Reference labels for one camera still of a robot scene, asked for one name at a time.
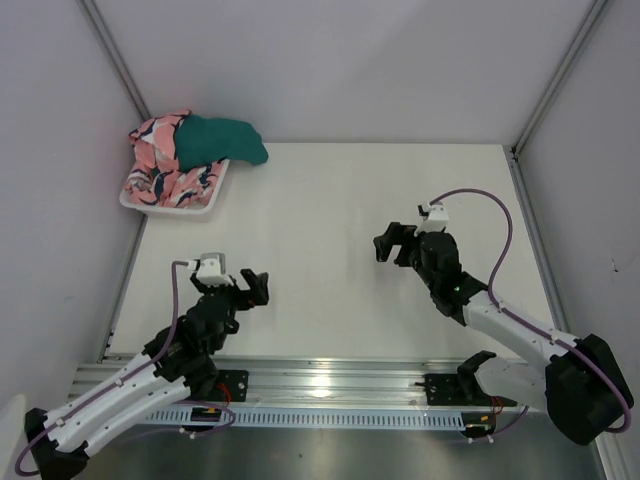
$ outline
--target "black bracket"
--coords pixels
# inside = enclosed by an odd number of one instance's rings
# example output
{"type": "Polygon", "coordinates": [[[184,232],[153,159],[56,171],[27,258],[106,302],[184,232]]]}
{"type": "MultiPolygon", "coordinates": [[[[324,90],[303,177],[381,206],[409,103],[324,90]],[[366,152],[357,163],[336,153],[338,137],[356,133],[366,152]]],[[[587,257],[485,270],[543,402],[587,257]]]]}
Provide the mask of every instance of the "black bracket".
{"type": "Polygon", "coordinates": [[[223,403],[227,400],[224,391],[217,388],[224,384],[231,394],[233,402],[246,402],[247,391],[249,390],[249,372],[246,370],[220,370],[216,379],[216,388],[212,388],[209,393],[200,397],[191,397],[194,400],[203,400],[205,402],[223,403]]]}
{"type": "Polygon", "coordinates": [[[496,431],[496,418],[493,415],[478,412],[462,412],[465,429],[460,433],[467,438],[482,438],[496,431]]]}
{"type": "MultiPolygon", "coordinates": [[[[607,342],[589,335],[576,341],[576,349],[604,372],[632,408],[633,395],[607,342]]],[[[588,445],[624,413],[611,389],[571,352],[552,357],[545,378],[549,418],[578,445],[588,445]]]]}
{"type": "MultiPolygon", "coordinates": [[[[24,418],[24,431],[27,440],[33,441],[44,430],[47,412],[34,408],[29,410],[24,418]]],[[[75,478],[87,466],[89,457],[84,453],[86,443],[71,453],[56,450],[58,442],[49,440],[48,436],[41,438],[31,448],[31,454],[38,467],[40,478],[44,480],[59,480],[75,478]]]]}
{"type": "MultiPolygon", "coordinates": [[[[424,382],[416,383],[424,387],[427,403],[439,407],[491,407],[491,396],[482,391],[475,378],[478,367],[490,358],[493,352],[476,353],[458,367],[457,373],[427,373],[424,382]]],[[[505,407],[515,407],[516,402],[500,397],[505,407]]]]}
{"type": "Polygon", "coordinates": [[[202,295],[223,295],[232,306],[232,312],[246,311],[253,307],[267,305],[269,303],[269,274],[256,275],[250,268],[240,270],[240,275],[249,285],[248,290],[241,290],[236,279],[231,277],[233,285],[205,285],[197,278],[196,273],[191,275],[191,283],[202,295]]]}
{"type": "Polygon", "coordinates": [[[411,267],[411,255],[419,246],[419,241],[414,235],[417,228],[416,225],[402,225],[399,222],[391,222],[382,235],[373,239],[373,245],[376,247],[376,260],[378,262],[386,262],[391,254],[391,249],[396,245],[400,245],[400,252],[393,263],[400,267],[411,267]]]}

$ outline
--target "white enclosure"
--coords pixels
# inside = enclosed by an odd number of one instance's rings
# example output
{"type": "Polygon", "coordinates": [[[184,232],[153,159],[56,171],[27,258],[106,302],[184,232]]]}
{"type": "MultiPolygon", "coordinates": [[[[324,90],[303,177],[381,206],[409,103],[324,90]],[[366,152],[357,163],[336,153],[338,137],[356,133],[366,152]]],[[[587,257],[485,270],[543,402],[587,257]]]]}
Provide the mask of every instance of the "white enclosure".
{"type": "MultiPolygon", "coordinates": [[[[605,338],[637,395],[638,25],[635,0],[2,2],[0,407],[64,401],[112,326],[110,352],[137,351],[168,324],[169,262],[217,250],[230,273],[273,282],[271,309],[243,314],[223,353],[509,355],[444,322],[412,272],[372,261],[389,221],[463,186],[515,215],[498,290],[605,338]],[[184,107],[298,143],[233,164],[212,222],[141,228],[118,204],[127,133],[184,107]],[[350,321],[364,341],[344,341],[350,321]]],[[[465,268],[486,279],[500,211],[447,206],[465,268]]],[[[186,276],[180,289],[184,311],[196,293],[186,276]]],[[[640,477],[638,445],[637,424],[601,436],[608,479],[640,477]]]]}
{"type": "Polygon", "coordinates": [[[154,115],[267,140],[512,144],[589,0],[100,0],[154,115]]]}

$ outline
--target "purple cable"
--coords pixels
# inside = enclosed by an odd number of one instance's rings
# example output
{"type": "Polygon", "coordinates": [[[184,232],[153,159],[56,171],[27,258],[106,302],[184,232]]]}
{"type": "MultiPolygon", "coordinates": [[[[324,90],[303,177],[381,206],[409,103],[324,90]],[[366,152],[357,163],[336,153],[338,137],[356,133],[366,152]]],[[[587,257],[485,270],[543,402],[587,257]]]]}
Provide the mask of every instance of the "purple cable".
{"type": "Polygon", "coordinates": [[[518,414],[518,416],[516,418],[514,418],[513,420],[511,420],[505,427],[501,428],[500,430],[496,430],[495,432],[493,432],[493,434],[491,435],[493,438],[497,437],[498,435],[502,435],[503,433],[506,433],[507,431],[511,430],[513,427],[516,426],[516,424],[522,420],[524,418],[524,416],[527,414],[527,412],[529,411],[529,407],[525,406],[522,411],[518,414]]]}
{"type": "MultiPolygon", "coordinates": [[[[167,335],[167,339],[165,340],[164,345],[162,345],[162,348],[158,351],[158,353],[151,360],[149,360],[148,362],[140,365],[138,368],[134,369],[131,373],[128,373],[127,375],[122,377],[121,378],[122,382],[125,382],[125,381],[129,380],[131,377],[136,375],[141,370],[144,370],[149,365],[153,365],[154,363],[156,363],[158,360],[160,360],[160,358],[162,358],[162,356],[169,349],[169,345],[171,345],[171,341],[173,340],[173,337],[176,334],[176,328],[178,327],[178,274],[177,274],[177,271],[176,271],[177,270],[176,267],[178,267],[178,266],[186,267],[188,265],[189,264],[187,262],[181,262],[181,261],[178,261],[178,260],[176,260],[176,261],[171,263],[171,288],[172,288],[172,292],[173,292],[173,316],[171,318],[171,327],[169,328],[169,335],[167,335]]],[[[74,408],[69,413],[63,415],[60,418],[62,419],[62,421],[66,422],[71,417],[73,417],[76,413],[78,413],[79,411],[83,410],[88,405],[91,405],[98,398],[106,395],[107,393],[109,393],[111,390],[113,390],[117,386],[118,385],[115,384],[115,383],[112,383],[112,384],[106,386],[105,388],[103,388],[99,392],[95,393],[91,397],[87,398],[80,405],[76,406],[76,408],[74,408]]],[[[37,470],[32,471],[32,472],[27,472],[25,470],[22,470],[22,462],[24,461],[24,458],[27,456],[27,454],[31,451],[33,446],[36,443],[38,443],[40,440],[42,440],[42,438],[44,438],[45,436],[49,435],[49,433],[52,430],[55,430],[57,427],[58,427],[58,425],[56,423],[54,423],[51,426],[45,428],[42,432],[40,432],[38,435],[36,435],[33,438],[33,440],[31,440],[27,444],[27,446],[24,447],[24,449],[22,449],[22,451],[20,452],[20,455],[18,455],[18,458],[16,459],[16,463],[15,463],[15,467],[14,467],[16,475],[18,475],[19,477],[35,477],[36,475],[39,475],[39,472],[37,470]]]]}
{"type": "MultiPolygon", "coordinates": [[[[199,433],[194,433],[194,432],[184,432],[184,433],[188,433],[189,435],[191,435],[191,433],[193,433],[194,438],[200,438],[200,437],[204,437],[207,435],[212,435],[214,433],[219,433],[219,432],[223,432],[224,430],[229,429],[235,422],[236,422],[236,414],[234,411],[232,411],[231,409],[227,408],[227,407],[223,407],[221,405],[214,405],[211,403],[207,403],[207,402],[199,402],[197,400],[184,400],[181,402],[176,403],[176,405],[199,405],[205,408],[217,408],[218,410],[221,410],[225,413],[227,413],[230,417],[231,420],[228,421],[225,424],[220,425],[219,427],[212,427],[211,430],[207,430],[204,432],[199,432],[199,433]]],[[[129,442],[132,442],[134,440],[140,440],[141,438],[145,438],[151,435],[155,435],[156,433],[181,433],[180,430],[176,430],[175,428],[169,428],[169,427],[161,427],[161,428],[156,428],[155,430],[149,430],[147,432],[142,432],[139,433],[137,435],[134,435],[132,437],[128,437],[125,438],[122,442],[120,442],[118,445],[125,445],[129,442]]]]}
{"type": "MultiPolygon", "coordinates": [[[[496,197],[494,194],[492,194],[490,192],[487,192],[485,190],[477,189],[477,188],[458,188],[456,190],[451,190],[450,192],[443,193],[442,195],[439,195],[436,198],[434,198],[433,200],[431,200],[431,204],[437,203],[437,202],[439,202],[441,200],[444,200],[445,198],[451,197],[452,195],[457,195],[459,193],[475,193],[475,194],[478,194],[478,195],[482,195],[484,197],[488,197],[488,198],[490,198],[491,200],[493,200],[494,202],[496,202],[500,206],[500,208],[504,212],[505,216],[507,217],[507,241],[506,241],[506,243],[504,245],[504,248],[502,249],[502,253],[500,254],[500,257],[498,258],[498,261],[496,262],[495,266],[493,267],[493,270],[491,271],[491,275],[489,276],[489,285],[488,285],[488,287],[489,287],[489,289],[488,289],[489,290],[488,291],[489,298],[491,299],[491,301],[493,302],[493,304],[496,307],[499,307],[500,306],[500,301],[498,300],[498,298],[496,297],[496,295],[495,295],[495,293],[493,291],[493,284],[495,282],[496,275],[498,274],[498,270],[500,270],[500,267],[502,266],[502,262],[504,261],[505,257],[507,256],[507,252],[509,251],[509,247],[511,247],[511,241],[513,240],[513,219],[511,218],[511,213],[509,213],[509,209],[504,204],[504,202],[502,200],[500,200],[498,197],[496,197]]],[[[518,322],[523,327],[529,329],[530,331],[536,333],[537,335],[540,335],[543,338],[546,338],[549,341],[553,341],[553,338],[552,338],[551,334],[549,334],[547,331],[542,330],[542,329],[536,327],[535,325],[531,325],[524,318],[522,318],[519,315],[517,315],[516,313],[510,311],[508,308],[501,307],[501,310],[507,316],[509,316],[510,318],[515,320],[516,322],[518,322]]],[[[622,393],[620,393],[620,390],[618,390],[618,388],[613,384],[613,382],[609,379],[609,377],[607,377],[604,374],[604,372],[595,363],[593,363],[591,360],[589,360],[589,358],[585,354],[583,354],[580,350],[578,350],[577,348],[575,348],[572,345],[569,345],[568,343],[564,342],[563,340],[556,340],[555,343],[556,343],[556,345],[560,345],[562,348],[564,348],[567,351],[569,351],[572,354],[574,354],[587,367],[589,367],[598,376],[598,378],[600,378],[600,380],[602,380],[604,382],[604,384],[607,386],[607,388],[609,390],[611,390],[611,392],[616,397],[616,400],[618,400],[618,402],[620,403],[620,406],[622,407],[622,411],[623,411],[623,414],[624,414],[624,421],[622,422],[622,425],[619,426],[619,427],[609,427],[609,428],[605,429],[605,431],[609,432],[609,433],[622,433],[622,432],[627,431],[629,429],[629,427],[631,426],[631,410],[629,409],[629,405],[627,405],[626,400],[622,396],[622,393]]]]}

